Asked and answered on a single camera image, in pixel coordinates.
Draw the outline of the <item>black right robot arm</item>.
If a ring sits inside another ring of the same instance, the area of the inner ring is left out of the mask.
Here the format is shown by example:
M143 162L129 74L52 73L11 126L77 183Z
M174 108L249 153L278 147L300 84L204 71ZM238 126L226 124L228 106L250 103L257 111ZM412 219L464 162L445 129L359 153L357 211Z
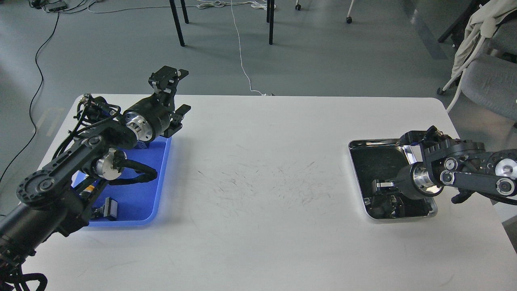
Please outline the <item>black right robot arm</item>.
M421 162L403 167L390 180L374 180L375 194L399 192L412 200L439 195L446 186L458 189L452 203L463 203L473 193L516 205L516 149L487 152L481 142L454 139L435 126L408 131L398 144L419 146Z

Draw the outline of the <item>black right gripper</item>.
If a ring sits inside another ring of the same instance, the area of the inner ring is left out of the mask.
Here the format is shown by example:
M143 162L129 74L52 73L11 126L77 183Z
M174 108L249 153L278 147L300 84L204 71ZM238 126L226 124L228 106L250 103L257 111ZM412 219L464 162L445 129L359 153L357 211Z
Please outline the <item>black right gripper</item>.
M408 164L398 172L394 181L376 180L376 194L397 193L398 190L412 200L436 197L441 193L441 187L432 182L424 164ZM388 198L394 211L406 210L401 195L389 194Z

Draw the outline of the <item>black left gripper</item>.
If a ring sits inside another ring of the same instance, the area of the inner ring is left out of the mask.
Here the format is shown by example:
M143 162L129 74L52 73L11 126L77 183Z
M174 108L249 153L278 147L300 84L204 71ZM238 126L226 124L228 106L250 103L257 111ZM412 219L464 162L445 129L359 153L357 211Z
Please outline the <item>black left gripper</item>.
M174 97L179 81L188 74L188 70L163 66L150 75L148 83L154 93L124 111L126 126L138 141L151 142L157 136L170 138L182 129L183 118L191 106L183 104L175 110Z

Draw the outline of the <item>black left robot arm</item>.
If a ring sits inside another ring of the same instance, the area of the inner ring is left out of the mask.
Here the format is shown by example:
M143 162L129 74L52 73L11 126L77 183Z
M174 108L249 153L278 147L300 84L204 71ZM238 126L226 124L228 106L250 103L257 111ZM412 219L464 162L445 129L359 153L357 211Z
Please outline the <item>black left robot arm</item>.
M24 178L18 188L20 204L1 219L1 289L28 291L36 280L37 290L46 289L42 273L26 273L22 264L53 233L69 236L89 224L100 211L93 204L107 185L147 183L158 172L147 164L128 160L125 150L139 142L170 138L183 126L191 109L175 108L179 81L188 70L163 66L151 74L154 92L122 111L105 98L85 94L77 106L76 126L42 169Z

